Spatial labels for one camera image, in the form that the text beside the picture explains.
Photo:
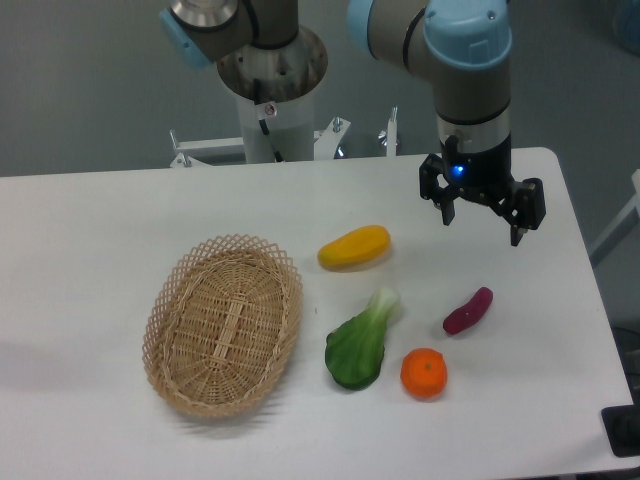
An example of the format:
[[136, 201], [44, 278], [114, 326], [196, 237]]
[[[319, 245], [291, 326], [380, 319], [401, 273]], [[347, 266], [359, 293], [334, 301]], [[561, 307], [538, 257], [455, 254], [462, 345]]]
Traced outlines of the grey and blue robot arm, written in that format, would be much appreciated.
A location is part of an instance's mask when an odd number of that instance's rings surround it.
[[[311, 101], [328, 67], [294, 1], [173, 1], [159, 15], [174, 48], [214, 65], [236, 97], [250, 163], [314, 155]], [[511, 173], [512, 33], [504, 1], [352, 1], [355, 44], [432, 85], [440, 153], [419, 170], [422, 198], [450, 223], [464, 199], [490, 208], [511, 241], [546, 213], [542, 182]]]

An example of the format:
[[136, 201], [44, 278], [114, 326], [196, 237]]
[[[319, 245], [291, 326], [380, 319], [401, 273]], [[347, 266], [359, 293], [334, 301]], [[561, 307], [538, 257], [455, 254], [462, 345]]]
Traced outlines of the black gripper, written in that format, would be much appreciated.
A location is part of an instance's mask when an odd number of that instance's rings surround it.
[[516, 181], [511, 175], [511, 136], [481, 152], [465, 153], [461, 142], [449, 136], [441, 144], [442, 158], [429, 154], [419, 167], [420, 197], [430, 200], [449, 226], [457, 198], [490, 206], [510, 226], [510, 243], [518, 246], [524, 235], [537, 230], [545, 217], [543, 182], [539, 178]]

